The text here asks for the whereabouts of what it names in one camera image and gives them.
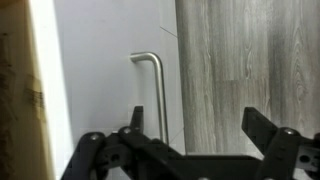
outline door handle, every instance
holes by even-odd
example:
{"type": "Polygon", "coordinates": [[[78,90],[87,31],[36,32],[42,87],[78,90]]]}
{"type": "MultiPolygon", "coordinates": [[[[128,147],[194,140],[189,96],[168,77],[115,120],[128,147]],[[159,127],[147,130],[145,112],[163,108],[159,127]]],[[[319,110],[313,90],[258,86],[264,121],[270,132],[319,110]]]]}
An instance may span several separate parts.
{"type": "Polygon", "coordinates": [[[139,61],[151,61],[154,65],[156,89],[157,89],[158,112],[159,112],[158,115],[159,115],[160,139],[165,144],[169,144],[163,67],[162,67],[161,59],[157,54],[152,52],[133,53],[130,55],[130,59],[134,63],[139,61]]]}

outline door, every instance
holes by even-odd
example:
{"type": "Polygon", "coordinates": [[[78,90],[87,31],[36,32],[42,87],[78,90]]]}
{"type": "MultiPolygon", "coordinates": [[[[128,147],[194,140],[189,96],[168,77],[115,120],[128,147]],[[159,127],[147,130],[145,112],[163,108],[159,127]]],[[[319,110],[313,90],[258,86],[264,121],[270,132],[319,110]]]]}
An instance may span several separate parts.
{"type": "Polygon", "coordinates": [[[162,59],[169,141],[184,152],[173,0],[32,1],[31,12],[56,178],[83,134],[128,125],[136,105],[144,106],[145,134],[159,137],[154,68],[133,63],[135,52],[162,59]]]}

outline metal door handle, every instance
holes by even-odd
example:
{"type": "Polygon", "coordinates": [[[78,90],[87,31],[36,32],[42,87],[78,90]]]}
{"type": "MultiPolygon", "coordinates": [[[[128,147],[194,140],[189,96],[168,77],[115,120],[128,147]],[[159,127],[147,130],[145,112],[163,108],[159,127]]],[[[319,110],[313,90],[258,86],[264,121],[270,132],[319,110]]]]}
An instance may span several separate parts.
{"type": "Polygon", "coordinates": [[[159,111],[160,139],[164,143],[169,144],[166,99],[164,93],[164,78],[161,59],[157,54],[152,52],[133,53],[131,54],[130,59],[132,60],[132,62],[151,61],[154,65],[159,111]]]}

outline black machine part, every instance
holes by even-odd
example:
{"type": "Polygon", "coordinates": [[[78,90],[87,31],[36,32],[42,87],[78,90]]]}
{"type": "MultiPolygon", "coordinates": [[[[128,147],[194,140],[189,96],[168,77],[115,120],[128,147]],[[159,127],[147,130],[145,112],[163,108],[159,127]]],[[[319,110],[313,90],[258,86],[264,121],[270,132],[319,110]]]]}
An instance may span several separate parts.
{"type": "Polygon", "coordinates": [[[104,180],[115,167],[133,180],[293,180],[300,168],[320,179],[320,135],[313,140],[291,128],[277,128],[254,108],[246,108],[243,131],[264,155],[183,156],[158,139],[143,135],[143,107],[131,124],[106,137],[85,134],[62,180],[104,180]]]}

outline wood grain panel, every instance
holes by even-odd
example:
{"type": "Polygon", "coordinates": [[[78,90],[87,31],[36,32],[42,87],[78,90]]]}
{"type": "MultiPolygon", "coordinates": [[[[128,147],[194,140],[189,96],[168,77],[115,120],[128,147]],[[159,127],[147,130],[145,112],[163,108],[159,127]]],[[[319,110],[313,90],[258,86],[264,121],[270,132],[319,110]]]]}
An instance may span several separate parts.
{"type": "Polygon", "coordinates": [[[273,1],[270,7],[272,118],[312,137],[320,131],[320,2],[273,1]]]}
{"type": "Polygon", "coordinates": [[[176,3],[187,150],[245,153],[243,108],[269,112],[266,1],[176,3]]]}
{"type": "Polygon", "coordinates": [[[254,106],[320,131],[320,1],[176,0],[188,152],[260,156],[240,130],[254,106]]]}

